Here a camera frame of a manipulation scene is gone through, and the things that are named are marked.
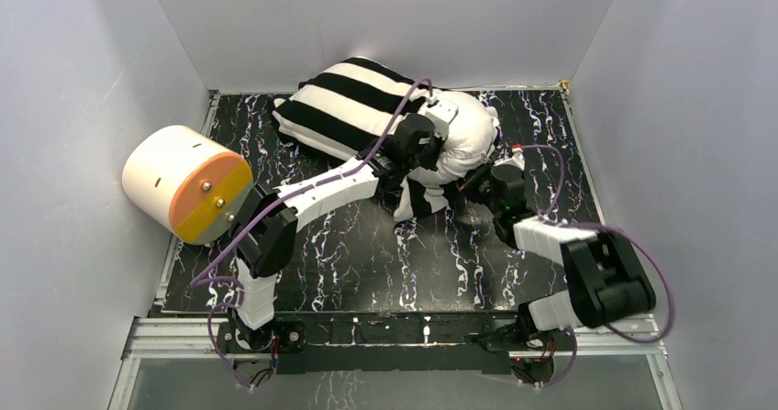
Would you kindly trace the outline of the black white striped pillowcase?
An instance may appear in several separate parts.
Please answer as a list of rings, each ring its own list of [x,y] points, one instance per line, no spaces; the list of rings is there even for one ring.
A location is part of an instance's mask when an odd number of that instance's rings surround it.
[[[300,83],[291,96],[274,99],[272,116],[280,133],[345,161],[393,133],[404,115],[428,111],[430,97],[453,103],[456,116],[435,170],[418,167],[400,183],[394,220],[423,218],[448,207],[446,191],[494,153],[501,128],[496,110],[469,94],[412,85],[378,61],[350,57]]]

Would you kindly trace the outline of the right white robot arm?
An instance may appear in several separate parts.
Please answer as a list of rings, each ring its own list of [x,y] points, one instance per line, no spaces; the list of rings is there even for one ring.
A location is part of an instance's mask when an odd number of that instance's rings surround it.
[[[517,339],[524,347],[541,349],[553,329],[605,326],[656,305],[656,293],[631,243],[600,227],[554,226],[543,220],[528,205],[519,167],[482,165],[459,189],[469,201],[489,209],[504,244],[564,269],[565,290],[519,306]]]

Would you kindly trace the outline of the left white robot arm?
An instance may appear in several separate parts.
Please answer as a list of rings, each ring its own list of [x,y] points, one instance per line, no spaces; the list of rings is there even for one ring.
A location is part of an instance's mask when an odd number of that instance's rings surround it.
[[[230,232],[239,259],[236,316],[239,340],[252,351],[270,347],[274,287],[291,260],[297,233],[344,205],[397,187],[411,171],[435,169],[450,131],[450,118],[428,110],[401,118],[393,134],[337,168],[274,189],[256,185]]]

